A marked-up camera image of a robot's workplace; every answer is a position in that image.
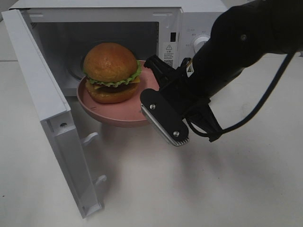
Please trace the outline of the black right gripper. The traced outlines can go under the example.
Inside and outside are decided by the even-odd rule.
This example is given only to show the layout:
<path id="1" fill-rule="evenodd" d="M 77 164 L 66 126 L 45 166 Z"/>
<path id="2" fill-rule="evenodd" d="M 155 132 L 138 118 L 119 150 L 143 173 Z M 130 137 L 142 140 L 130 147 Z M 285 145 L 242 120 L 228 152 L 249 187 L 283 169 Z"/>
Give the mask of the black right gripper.
<path id="1" fill-rule="evenodd" d="M 154 129 L 171 145 L 179 147 L 189 142 L 189 128 L 195 134 L 202 129 L 210 142 L 221 137 L 222 130 L 209 103 L 186 82 L 186 67 L 174 69 L 157 55 L 149 57 L 144 67 L 152 70 L 160 92 L 151 88 L 140 94 L 141 110 Z"/>

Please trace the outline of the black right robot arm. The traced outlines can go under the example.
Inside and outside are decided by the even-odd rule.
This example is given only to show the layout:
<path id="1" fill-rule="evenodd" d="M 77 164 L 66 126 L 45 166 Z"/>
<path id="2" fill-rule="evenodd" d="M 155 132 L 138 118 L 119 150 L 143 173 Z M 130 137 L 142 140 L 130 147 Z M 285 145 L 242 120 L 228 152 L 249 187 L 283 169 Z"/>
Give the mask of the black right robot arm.
<path id="1" fill-rule="evenodd" d="M 155 55 L 146 60 L 144 66 L 152 70 L 159 90 L 141 93 L 142 113 L 174 146 L 187 143 L 190 131 L 215 141 L 256 115 L 302 49 L 302 1 L 254 0 L 231 7 L 216 19 L 209 40 L 179 67 Z M 242 121 L 221 128 L 209 106 L 211 97 L 266 53 L 285 55 L 272 82 Z"/>

